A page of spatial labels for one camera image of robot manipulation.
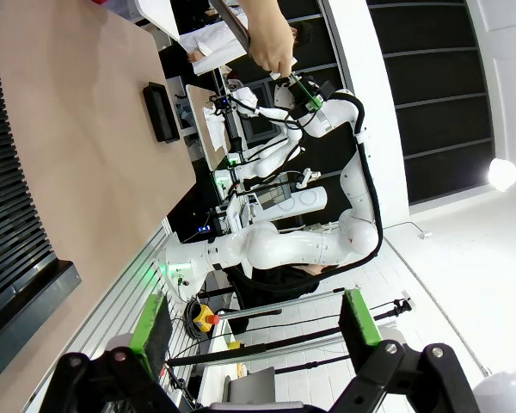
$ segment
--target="wooden tabletop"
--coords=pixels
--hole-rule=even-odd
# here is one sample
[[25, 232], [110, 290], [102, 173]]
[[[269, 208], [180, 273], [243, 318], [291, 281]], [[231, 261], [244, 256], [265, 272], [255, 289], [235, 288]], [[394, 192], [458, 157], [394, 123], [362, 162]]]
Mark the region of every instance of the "wooden tabletop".
[[6, 412], [25, 404], [195, 176], [184, 141], [157, 142], [147, 114], [142, 89], [165, 84], [153, 38], [90, 0], [2, 0], [0, 75], [34, 204], [83, 280], [0, 375]]
[[[208, 132], [208, 126], [206, 126], [205, 115], [203, 114], [203, 108], [214, 108], [214, 103], [210, 102], [210, 98], [216, 95], [216, 93], [208, 89], [193, 86], [192, 84], [189, 84], [186, 87], [186, 91], [187, 98], [191, 104], [191, 110], [193, 111], [193, 116], [195, 117], [195, 124], [197, 125], [200, 143], [203, 145], [208, 169], [210, 171], [216, 170], [226, 154], [223, 147], [214, 150], [210, 133]], [[227, 131], [224, 131], [224, 139], [225, 148], [229, 151], [231, 149], [231, 143], [227, 136]]]

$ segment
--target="person in white shirt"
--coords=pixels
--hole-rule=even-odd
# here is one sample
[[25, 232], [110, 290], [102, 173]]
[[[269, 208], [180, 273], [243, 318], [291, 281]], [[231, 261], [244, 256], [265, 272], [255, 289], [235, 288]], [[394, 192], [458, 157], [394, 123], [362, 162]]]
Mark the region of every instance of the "person in white shirt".
[[[239, 13], [237, 18], [245, 27], [249, 26], [250, 21], [245, 13]], [[309, 23], [293, 23], [289, 29], [292, 46], [301, 46], [310, 41], [312, 31]], [[251, 51], [253, 50], [252, 46], [259, 43], [259, 40], [251, 37]], [[174, 42], [172, 46], [159, 52], [165, 77], [182, 76], [186, 83], [197, 83], [198, 80], [195, 76], [226, 65], [244, 54], [243, 47], [225, 22], [214, 23], [191, 33], [182, 34], [180, 43]], [[271, 70], [267, 60], [264, 62], [266, 65], [262, 65], [262, 67]]]

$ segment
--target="screw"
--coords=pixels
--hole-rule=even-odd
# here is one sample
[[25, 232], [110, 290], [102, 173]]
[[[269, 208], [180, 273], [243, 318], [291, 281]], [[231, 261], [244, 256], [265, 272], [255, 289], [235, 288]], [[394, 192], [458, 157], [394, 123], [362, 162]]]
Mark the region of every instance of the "screw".
[[442, 355], [444, 355], [444, 350], [442, 350], [441, 348], [439, 347], [434, 347], [432, 349], [432, 354], [434, 357], [441, 357]]
[[69, 364], [71, 365], [71, 367], [76, 367], [76, 366], [78, 366], [80, 363], [82, 363], [82, 360], [80, 360], [78, 357], [72, 357], [72, 358], [69, 360]]
[[386, 350], [386, 353], [395, 354], [395, 353], [397, 353], [396, 344], [393, 344], [393, 343], [386, 344], [386, 347], [384, 347], [384, 350]]
[[114, 354], [114, 359], [116, 361], [124, 361], [126, 360], [126, 353], [119, 351], [118, 353]]

